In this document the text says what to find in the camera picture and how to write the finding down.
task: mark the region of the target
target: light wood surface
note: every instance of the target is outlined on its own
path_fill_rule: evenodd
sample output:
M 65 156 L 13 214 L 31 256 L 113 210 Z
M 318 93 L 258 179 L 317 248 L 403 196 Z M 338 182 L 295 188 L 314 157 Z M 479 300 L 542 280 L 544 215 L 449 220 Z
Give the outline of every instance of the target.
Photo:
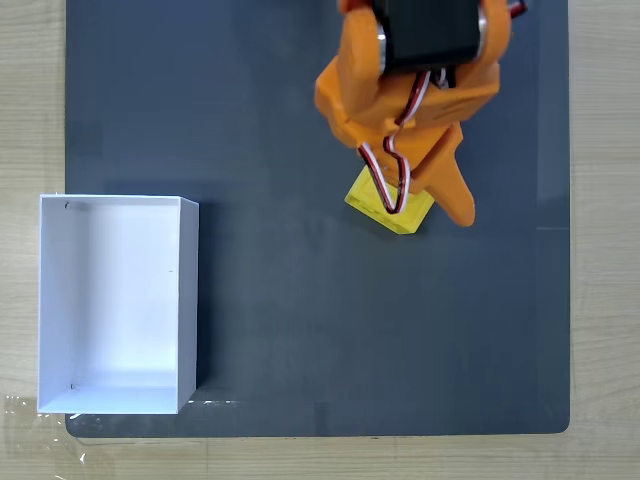
M 38 194 L 64 189 L 65 5 L 0 0 L 0 478 L 640 478 L 640 1 L 569 1 L 567 433 L 80 442 L 34 401 Z

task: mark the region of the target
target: gray work surface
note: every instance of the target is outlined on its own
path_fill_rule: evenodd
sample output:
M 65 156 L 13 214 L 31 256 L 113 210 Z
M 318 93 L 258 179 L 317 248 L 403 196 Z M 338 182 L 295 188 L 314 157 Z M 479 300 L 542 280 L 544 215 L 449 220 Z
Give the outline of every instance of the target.
M 198 390 L 80 437 L 546 433 L 569 423 L 567 2 L 463 125 L 472 228 L 396 236 L 313 105 L 335 0 L 67 0 L 68 193 L 200 202 Z

